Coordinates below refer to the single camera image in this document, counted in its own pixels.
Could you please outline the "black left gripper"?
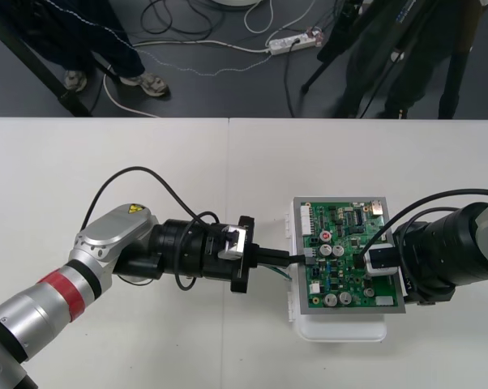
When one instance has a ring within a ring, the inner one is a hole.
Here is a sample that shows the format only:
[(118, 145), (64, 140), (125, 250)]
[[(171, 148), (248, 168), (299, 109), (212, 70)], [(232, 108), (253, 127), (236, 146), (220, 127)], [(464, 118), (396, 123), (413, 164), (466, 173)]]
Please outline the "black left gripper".
[(225, 246), (215, 238), (208, 238), (205, 254), (205, 277), (210, 280), (228, 281), (232, 293), (247, 293), (250, 270), (258, 265), (287, 268), (289, 252), (263, 248), (253, 242), (255, 219), (240, 216), (236, 225), (222, 224), (224, 232), (239, 233), (237, 247)]

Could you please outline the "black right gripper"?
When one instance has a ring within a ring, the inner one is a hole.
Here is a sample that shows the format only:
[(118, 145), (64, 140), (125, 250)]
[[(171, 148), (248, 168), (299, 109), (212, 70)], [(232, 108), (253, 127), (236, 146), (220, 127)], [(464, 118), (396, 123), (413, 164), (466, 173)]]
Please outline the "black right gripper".
[(440, 302), (450, 301), (455, 292), (455, 287), (434, 289), (419, 286), (404, 270), (401, 271), (401, 275), (406, 292), (404, 297), (406, 305), (433, 306)]

